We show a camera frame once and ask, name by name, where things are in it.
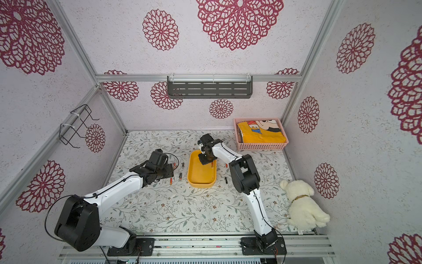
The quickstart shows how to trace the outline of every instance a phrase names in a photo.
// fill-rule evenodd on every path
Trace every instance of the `orange tray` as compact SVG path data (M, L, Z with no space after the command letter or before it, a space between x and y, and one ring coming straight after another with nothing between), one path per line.
M202 165L198 155L202 153L195 150L190 154L187 180L195 188L210 188L217 179L217 161Z

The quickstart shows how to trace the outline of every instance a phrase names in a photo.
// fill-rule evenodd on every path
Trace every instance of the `floral tablecloth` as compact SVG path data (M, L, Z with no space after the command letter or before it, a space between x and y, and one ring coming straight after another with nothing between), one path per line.
M158 148L176 155L180 165L175 171L172 185L170 179L165 179L126 196L102 215L101 223L109 226L121 225L139 234L253 231L248 205L233 187L225 163L217 160L217 180L211 188L193 188L187 181L190 154L198 149L197 141L206 133L210 133L215 139L224 139L227 146L236 149L233 130L130 132L110 182L147 160L151 152ZM292 179L283 153L241 153L250 154L254 159L261 177L262 200L272 225L280 231L296 231L286 223L289 202L285 192L279 187L281 179ZM174 157L170 155L169 161L175 162ZM180 172L183 175L182 181L179 181Z

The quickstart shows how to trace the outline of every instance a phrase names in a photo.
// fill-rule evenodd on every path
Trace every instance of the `pink basket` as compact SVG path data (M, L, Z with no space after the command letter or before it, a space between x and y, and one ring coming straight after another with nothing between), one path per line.
M283 133L283 136L286 138L285 143L243 143L243 142L240 142L239 129L237 127L238 123L243 122L243 121L263 121L263 120L272 120L272 119L277 121L277 124L279 125L279 128L281 129L281 132ZM282 150L289 143L289 139L287 138L286 132L284 131L283 126L281 125L280 119L277 117L235 118L234 125L235 125L235 135L236 135L236 143L238 146L238 150Z

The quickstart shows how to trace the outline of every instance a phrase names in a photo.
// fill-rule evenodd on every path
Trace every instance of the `black cable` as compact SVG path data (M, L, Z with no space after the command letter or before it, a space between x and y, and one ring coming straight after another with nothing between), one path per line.
M177 166L173 169L173 171L175 171L179 167L179 159L174 154L171 154L171 153L164 153L164 154L172 155L173 157L175 157L177 159Z
M155 175L155 174L144 174L142 176L149 176L149 175ZM106 191L110 190L111 188L114 188L115 186L117 186L118 184L125 182L127 178L131 177L131 176L140 176L139 174L132 174L127 176L126 178L122 179L120 182L116 183L115 185L111 186L110 188L108 188L107 190L102 191L101 193L95 193L95 195L91 196L91 197L85 197L85 196L78 196L79 198L82 199L90 199L90 198L97 198L100 194L105 193Z
M136 258L135 264L139 264L139 257L141 256L142 253L142 247L139 246L139 253L138 253L138 257Z
M53 203L53 205L52 205L52 206L50 206L49 210L47 211L46 218L45 218L45 220L44 220L44 229L45 229L45 231L46 231L47 235L49 235L52 239L55 239L55 240L57 240L57 241L61 241L61 242L64 242L64 240L58 239L58 238L56 238L56 237L52 236L52 235L48 232L48 230L47 230L47 217L48 217L48 215L49 215L49 213L50 213L50 210L53 208L53 206L54 206L54 205L55 205L55 204L56 204L59 200L61 200L61 199L63 199L63 198L66 198L66 197L70 197L70 196L72 196L72 194L70 194L70 195L66 195L66 196L63 196L63 197L58 198L58 200L57 200L57 201L55 201L55 202Z
M224 149L225 151L229 152L229 153L230 153L230 154L232 154L233 156L236 156L236 154L233 154L233 153L231 153L228 149L226 149L226 148L223 146L223 144L221 144L221 146L223 147L223 149Z
M280 231L278 231L277 229L275 229L274 227L272 227L270 224L268 224L268 222L265 220L265 217L264 217L264 214L262 213L262 210L261 210L261 205L260 205L260 201L258 200L258 197L257 197L257 195L256 195L256 193L255 193L255 191L254 190L252 190L253 192L254 192L254 195L255 195L255 199L256 199L256 201L258 202L258 206L259 206L259 208L260 208L260 212L261 212L261 215L262 215L262 219L264 220L264 222L269 226L269 227L271 227L272 229L274 229L275 231L277 231L279 234L280 234L280 236L281 236L281 238L284 240L284 237L283 237L283 235L280 233ZM286 259L286 255L287 255L287 251L286 251L286 253L284 254L284 259L283 259L283 263L282 264L284 264L284 261L285 261L285 259Z
M104 252L104 250L103 250L103 247L102 247L102 246L100 246L100 248L101 248L101 251L103 252L103 254L104 254L104 256L105 256L105 259L107 260L108 264L110 264L110 261L108 260L107 255L106 255L106 253L105 253L105 252Z

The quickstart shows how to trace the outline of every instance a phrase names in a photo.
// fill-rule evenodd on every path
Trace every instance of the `stuffed dog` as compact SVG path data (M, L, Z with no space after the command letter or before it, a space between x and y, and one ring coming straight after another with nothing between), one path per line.
M324 227L330 221L330 216L311 198L315 192L309 184L302 180L291 183L282 180L280 187L286 191L287 198L292 203L289 208L290 219L287 220L289 224L296 226L298 230L307 230L315 226Z

